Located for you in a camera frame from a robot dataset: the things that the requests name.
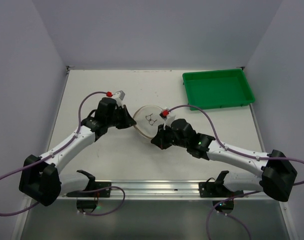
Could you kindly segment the white mesh laundry bag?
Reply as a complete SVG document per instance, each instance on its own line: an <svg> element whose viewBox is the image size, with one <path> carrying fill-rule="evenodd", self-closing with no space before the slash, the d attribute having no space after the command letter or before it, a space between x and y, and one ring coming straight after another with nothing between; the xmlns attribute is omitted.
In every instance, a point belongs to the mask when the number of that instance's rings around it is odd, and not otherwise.
<svg viewBox="0 0 304 240"><path fill-rule="evenodd" d="M153 139L158 132L158 126L165 123L160 116L162 111L163 108L157 105L145 105L139 108L133 115L136 122L135 130L143 137Z"/></svg>

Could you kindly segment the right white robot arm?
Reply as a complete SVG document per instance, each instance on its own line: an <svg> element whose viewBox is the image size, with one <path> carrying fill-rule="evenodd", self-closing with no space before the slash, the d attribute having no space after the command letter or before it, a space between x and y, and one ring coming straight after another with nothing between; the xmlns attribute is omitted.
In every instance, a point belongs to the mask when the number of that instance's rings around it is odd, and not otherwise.
<svg viewBox="0 0 304 240"><path fill-rule="evenodd" d="M195 158L243 169L243 173L225 170L217 177L216 185L230 192L264 192L274 200L286 202L297 176L297 171L282 152L251 152L219 142L213 136L196 132L182 118L171 125L159 125L151 143L162 150L171 146L185 148Z"/></svg>

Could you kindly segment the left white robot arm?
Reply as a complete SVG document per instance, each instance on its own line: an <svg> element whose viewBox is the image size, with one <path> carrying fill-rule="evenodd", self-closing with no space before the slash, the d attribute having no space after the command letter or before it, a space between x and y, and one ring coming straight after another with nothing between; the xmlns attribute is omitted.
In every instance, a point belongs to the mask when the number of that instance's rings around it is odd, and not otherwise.
<svg viewBox="0 0 304 240"><path fill-rule="evenodd" d="M26 158L19 190L44 206L51 205L63 194L95 190L95 177L90 173L78 170L74 175L62 175L62 170L82 150L106 134L109 128L121 130L135 124L121 97L102 98L95 115L83 119L68 138L41 156Z"/></svg>

